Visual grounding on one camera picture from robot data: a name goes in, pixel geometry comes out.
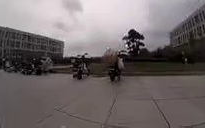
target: scooter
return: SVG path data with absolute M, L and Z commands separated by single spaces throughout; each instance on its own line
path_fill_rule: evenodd
M 117 68 L 111 67 L 109 69 L 108 75 L 109 75 L 110 80 L 112 82 L 115 80 L 116 77 L 118 78 L 118 80 L 120 80 L 120 78 L 121 78 L 121 71 L 118 70 Z
M 90 75 L 90 70 L 86 68 L 85 63 L 73 65 L 73 78 L 82 79 L 83 75 Z

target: paving tile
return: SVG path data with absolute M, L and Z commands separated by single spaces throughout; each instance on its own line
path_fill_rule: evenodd
M 120 128 L 167 128 L 153 101 L 117 100 L 108 125 Z

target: window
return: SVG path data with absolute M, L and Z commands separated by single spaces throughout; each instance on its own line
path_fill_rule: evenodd
M 202 25 L 203 33 L 205 34 L 205 25 Z
M 200 18 L 201 22 L 203 22 L 202 13 L 199 13 L 199 18 Z
M 202 12 L 203 18 L 205 20 L 205 11 Z

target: building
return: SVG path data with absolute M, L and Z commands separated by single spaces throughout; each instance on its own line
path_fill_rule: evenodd
M 170 32 L 170 44 L 179 47 L 190 44 L 191 40 L 205 39 L 205 5 Z
M 49 56 L 63 57 L 64 42 L 7 27 L 0 27 L 0 59 L 29 59 Z

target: tree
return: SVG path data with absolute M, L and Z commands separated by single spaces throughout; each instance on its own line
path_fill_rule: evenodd
M 128 31 L 128 34 L 123 37 L 122 40 L 126 42 L 128 52 L 130 55 L 138 56 L 141 50 L 141 47 L 144 47 L 145 44 L 141 42 L 144 40 L 144 36 L 137 32 L 135 29 Z

